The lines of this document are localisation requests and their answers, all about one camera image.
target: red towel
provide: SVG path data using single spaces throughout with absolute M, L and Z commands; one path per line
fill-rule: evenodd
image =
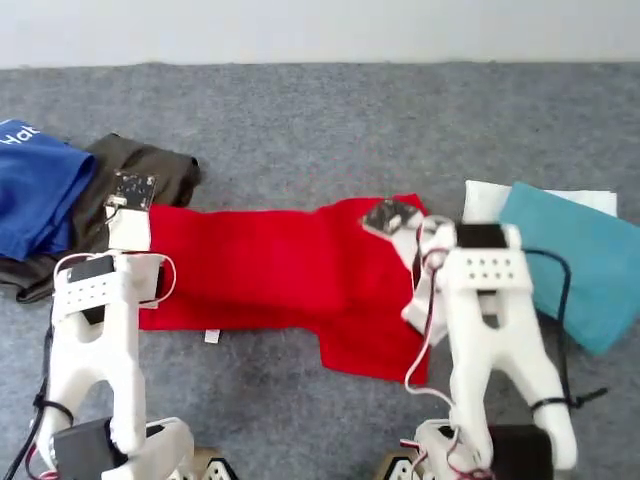
M 417 195 L 397 198 L 424 211 Z M 151 250 L 174 260 L 178 278 L 157 310 L 141 311 L 140 327 L 306 328 L 318 336 L 326 367 L 403 381 L 422 336 L 400 317 L 412 295 L 409 272 L 390 242 L 360 224 L 380 200 L 314 212 L 154 205 Z M 426 367 L 419 372 L 415 380 L 425 380 Z

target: teal cloth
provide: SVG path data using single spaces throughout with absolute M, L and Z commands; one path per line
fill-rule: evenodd
M 640 228 L 524 183 L 511 189 L 501 223 L 517 225 L 525 248 L 564 257 L 572 281 L 565 328 L 588 351 L 606 352 L 640 313 Z M 564 275 L 528 255 L 536 308 L 556 317 Z

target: fabric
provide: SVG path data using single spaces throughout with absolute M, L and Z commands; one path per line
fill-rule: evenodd
M 525 247 L 569 263 L 566 330 L 590 352 L 606 352 L 640 314 L 640 228 L 523 183 L 513 186 L 500 221 L 520 228 Z M 555 317 L 562 269 L 537 255 L 527 260 L 535 306 Z
M 416 195 L 398 198 L 424 210 Z M 142 310 L 140 327 L 306 328 L 318 336 L 325 366 L 402 381 L 422 336 L 400 317 L 410 272 L 390 242 L 360 224 L 380 200 L 314 212 L 153 206 L 151 250 L 170 256 L 178 273 L 173 295 Z
M 462 221 L 465 223 L 496 222 L 500 211 L 507 202 L 511 187 L 497 183 L 467 180 Z M 616 217 L 618 215 L 618 195 L 600 190 L 545 190 L 581 205 L 595 208 Z
M 70 209 L 93 171 L 90 153 L 20 120 L 0 123 L 0 255 L 67 250 Z
M 188 156 L 109 134 L 85 149 L 96 162 L 95 174 L 73 206 L 72 248 L 60 255 L 32 255 L 24 262 L 0 258 L 0 283 L 18 287 L 16 300 L 30 303 L 49 296 L 56 262 L 73 252 L 104 251 L 108 228 L 104 226 L 104 201 L 115 170 L 157 176 L 154 203 L 183 207 L 200 182 L 198 162 Z

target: gray carpet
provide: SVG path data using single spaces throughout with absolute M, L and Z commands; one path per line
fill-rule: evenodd
M 417 191 L 458 216 L 473 178 L 612 189 L 620 215 L 640 222 L 640 65 L 144 65 L 4 71 L 0 85 L 1 117 L 76 145 L 116 131 L 193 154 L 206 174 L 200 209 Z M 32 413 L 48 308 L 12 295 L 0 299 L 3 466 Z M 200 333 L 143 334 L 141 359 L 150 418 L 186 420 L 241 479 L 368 479 L 399 438 L 444 413 L 399 384 L 325 370 L 303 331 L 225 333 L 217 346 Z M 572 346 L 575 391 L 612 387 L 574 416 L 576 478 L 638 475 L 638 362 L 638 326 L 599 358 Z M 442 344 L 432 384 L 447 388 L 450 369 Z M 109 405 L 99 388 L 84 417 Z M 486 405 L 496 422 L 528 418 L 499 375 Z

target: white wall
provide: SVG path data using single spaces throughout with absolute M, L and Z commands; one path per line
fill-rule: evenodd
M 0 0 L 0 68 L 640 59 L 638 0 Z

